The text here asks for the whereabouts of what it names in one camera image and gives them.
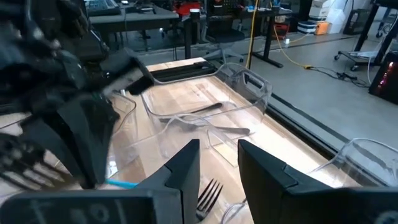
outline transparent container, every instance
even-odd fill
[[[113,95],[110,96],[109,99],[113,103],[114,110],[120,115],[120,119],[114,125],[113,139],[111,146],[109,148],[109,154],[112,154],[111,151],[113,151],[115,147],[125,147],[127,145],[130,145],[133,141],[137,141],[137,139],[135,138],[137,134],[137,126],[136,126],[137,105],[134,100],[131,100],[130,98],[122,95]],[[6,116],[1,116],[0,123],[2,124],[2,127],[0,129],[2,133],[8,133],[13,135],[22,134],[22,129],[19,127],[19,123],[27,117],[29,117],[29,114],[10,114]],[[118,142],[124,142],[126,145],[118,144]],[[63,166],[63,164],[50,151],[46,151],[44,161],[50,166],[55,167],[58,170],[64,171],[66,174],[69,173],[66,170],[66,168]],[[112,161],[113,158],[109,157],[109,162],[108,162],[109,166],[107,170],[108,176],[117,172],[117,169],[115,169],[115,167],[111,165],[115,163]],[[43,169],[43,166],[38,164],[36,164],[34,168],[35,170],[39,170],[44,174],[52,173],[47,169]],[[15,175],[15,173],[13,172],[6,172],[5,175],[11,176],[13,177],[13,179],[16,179],[19,182],[27,184],[31,187],[35,186],[28,180],[20,178],[19,175]],[[26,170],[24,172],[24,175],[36,179],[40,178],[39,176],[32,173],[32,171],[30,170]],[[81,187],[77,184],[77,182],[72,179],[72,177],[69,177],[67,180],[70,182],[65,183],[66,189],[75,189],[75,190],[81,189]],[[101,186],[101,188],[115,189],[115,187],[109,187],[108,185]],[[2,204],[10,196],[18,194],[20,192],[22,192],[20,188],[10,184],[9,182],[3,181],[3,179],[0,179],[0,204]]]
[[[263,119],[272,85],[235,63],[201,78],[158,83],[142,94],[154,129],[161,131],[173,116],[192,114],[206,119],[231,139],[256,132]]]
[[[223,184],[221,194],[204,223],[219,223],[225,210],[244,200],[237,163],[237,145],[207,120],[184,114],[172,118],[158,134],[114,150],[124,160],[116,162],[119,172],[111,179],[141,182],[161,168],[192,139],[200,140],[200,193],[212,179]]]
[[[372,139],[356,138],[346,143],[330,162],[308,175],[334,188],[397,187],[397,169],[396,149]]]

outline gray floor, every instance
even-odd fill
[[[301,35],[299,34],[290,35],[292,40],[300,37]],[[353,49],[357,40],[357,38],[339,40],[342,37],[345,36],[341,34],[309,36],[300,42],[292,44],[298,46],[291,47],[285,52],[292,60],[298,63],[327,67],[337,72],[346,71],[368,82],[366,68],[351,72],[349,68],[352,64],[346,58],[341,57],[339,61],[334,61],[333,57],[337,51]],[[258,38],[255,41],[254,50],[261,50],[263,45],[264,39]],[[368,40],[364,49],[373,50],[376,45],[377,42]],[[278,45],[274,43],[273,48],[277,49],[277,47]],[[203,56],[205,53],[197,48],[193,47],[192,56]],[[247,55],[248,40],[236,44],[234,50],[237,53]],[[177,55],[178,59],[183,59],[182,48],[177,49]],[[168,62],[172,60],[172,53],[170,50],[159,50],[143,53],[142,58],[148,65]],[[398,114],[397,105],[368,94],[367,88],[359,88],[352,83],[334,80],[324,74],[304,70],[286,59],[280,50],[272,51],[270,58],[283,63],[285,65],[284,68],[273,67],[254,57],[252,58],[251,68],[273,84],[275,94],[348,139],[371,138],[398,148],[398,138],[396,138],[398,130],[398,119],[396,119]],[[228,60],[238,62],[235,58],[229,58]],[[378,67],[371,69],[371,80],[377,69]],[[271,103],[336,148],[341,148],[345,143],[334,138],[276,100],[271,100]]]

